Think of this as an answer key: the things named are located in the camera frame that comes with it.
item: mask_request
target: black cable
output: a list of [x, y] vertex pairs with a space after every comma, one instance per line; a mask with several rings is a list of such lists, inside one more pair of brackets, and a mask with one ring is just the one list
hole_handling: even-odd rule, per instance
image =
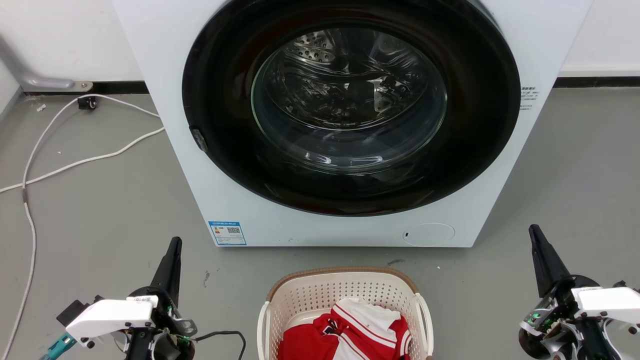
[[244, 348], [246, 348], [246, 340], [244, 339], [244, 336], [242, 335], [242, 332], [239, 331], [214, 331], [214, 332], [210, 332], [209, 334], [203, 335], [199, 338], [193, 338], [192, 340], [195, 342], [199, 342], [202, 340], [206, 340], [209, 339], [212, 336], [215, 335], [238, 335], [240, 336], [240, 338], [242, 339], [242, 350], [240, 350], [240, 356], [238, 357], [238, 360], [242, 360], [242, 355], [244, 354]]

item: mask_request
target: gray floor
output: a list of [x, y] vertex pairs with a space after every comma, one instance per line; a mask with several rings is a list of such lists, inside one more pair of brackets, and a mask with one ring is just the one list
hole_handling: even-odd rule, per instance
[[[153, 109], [145, 95], [119, 96]], [[281, 276], [338, 265], [392, 266], [431, 309], [436, 359], [527, 359], [518, 322], [537, 303], [527, 227], [542, 226], [571, 272], [606, 286], [637, 276], [640, 89], [554, 90], [476, 246], [471, 249], [219, 249], [214, 246], [166, 134], [124, 154], [29, 187], [38, 231], [31, 296], [9, 359], [37, 359], [63, 332], [55, 317], [74, 299], [124, 298], [148, 284], [172, 236], [184, 240], [180, 310], [202, 333], [237, 329], [256, 359], [255, 324]], [[32, 146], [69, 97], [22, 101], [0, 123], [0, 188], [20, 182]], [[46, 104], [44, 111], [36, 109]], [[31, 177], [120, 149], [161, 126], [101, 101], [72, 107], [46, 138]], [[0, 346], [24, 290], [31, 235], [19, 190], [0, 194]], [[614, 335], [640, 359], [637, 340]], [[196, 359], [235, 359], [236, 338], [196, 346]], [[112, 342], [63, 359], [123, 358]]]

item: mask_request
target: washing machine door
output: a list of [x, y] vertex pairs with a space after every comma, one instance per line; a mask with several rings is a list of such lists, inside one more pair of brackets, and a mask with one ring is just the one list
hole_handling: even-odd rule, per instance
[[240, 185], [329, 215], [413, 209], [476, 178], [518, 116], [518, 70], [481, 6], [232, 0], [183, 80], [191, 132]]

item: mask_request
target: clothing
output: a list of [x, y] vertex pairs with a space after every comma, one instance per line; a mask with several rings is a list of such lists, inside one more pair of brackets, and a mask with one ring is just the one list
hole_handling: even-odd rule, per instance
[[410, 342], [399, 312], [342, 299], [312, 324], [286, 330], [278, 360], [410, 360]]

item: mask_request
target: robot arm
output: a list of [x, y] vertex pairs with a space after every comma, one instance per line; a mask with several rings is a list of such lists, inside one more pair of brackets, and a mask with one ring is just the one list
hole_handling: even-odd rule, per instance
[[614, 320], [640, 323], [640, 294], [623, 281], [603, 288], [571, 275], [538, 225], [529, 234], [541, 301], [520, 322], [523, 350], [535, 359], [621, 360], [607, 326]]
[[76, 300], [58, 317], [67, 333], [49, 348], [57, 359], [76, 342], [93, 348], [107, 334], [124, 334], [127, 360], [191, 360], [195, 353], [191, 337], [198, 331], [191, 319], [178, 312], [180, 250], [175, 237], [163, 257], [150, 286], [140, 288], [126, 300], [96, 296], [93, 304]]

